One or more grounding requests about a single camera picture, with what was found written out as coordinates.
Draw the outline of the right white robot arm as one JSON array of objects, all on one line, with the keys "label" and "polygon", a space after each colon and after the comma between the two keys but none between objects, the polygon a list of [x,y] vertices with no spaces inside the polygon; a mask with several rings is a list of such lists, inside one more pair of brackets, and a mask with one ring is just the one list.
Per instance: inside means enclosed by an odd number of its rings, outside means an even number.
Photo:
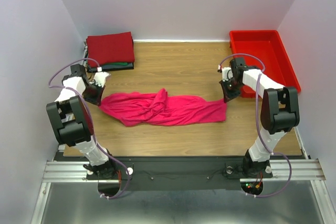
[{"label": "right white robot arm", "polygon": [[224,102],[229,102],[241,94],[242,87],[249,87],[256,97],[257,138],[247,150],[238,170],[244,177],[270,174],[270,157],[275,154],[278,142],[300,122],[298,91],[277,83],[268,77],[261,68],[249,66],[246,54],[233,54],[227,57],[229,66],[218,65],[222,74]]}]

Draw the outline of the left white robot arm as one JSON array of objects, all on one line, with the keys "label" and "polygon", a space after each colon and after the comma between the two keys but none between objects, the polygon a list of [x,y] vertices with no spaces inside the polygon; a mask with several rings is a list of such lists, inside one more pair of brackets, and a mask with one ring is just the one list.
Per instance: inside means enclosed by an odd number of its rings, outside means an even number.
[{"label": "left white robot arm", "polygon": [[93,120],[86,102],[100,106],[106,78],[110,75],[98,68],[92,80],[81,64],[70,66],[71,74],[63,77],[58,98],[46,105],[52,130],[59,144],[76,148],[89,161],[83,167],[98,178],[111,179],[117,173],[108,149],[94,138]]}]

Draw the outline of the pink t shirt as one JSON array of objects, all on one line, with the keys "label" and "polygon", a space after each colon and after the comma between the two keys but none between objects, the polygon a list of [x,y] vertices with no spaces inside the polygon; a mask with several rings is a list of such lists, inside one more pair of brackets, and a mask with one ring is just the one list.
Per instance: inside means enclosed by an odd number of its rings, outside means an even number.
[{"label": "pink t shirt", "polygon": [[206,101],[194,95],[170,96],[165,89],[157,93],[114,93],[99,106],[105,114],[127,127],[139,124],[182,126],[226,121],[223,100]]}]

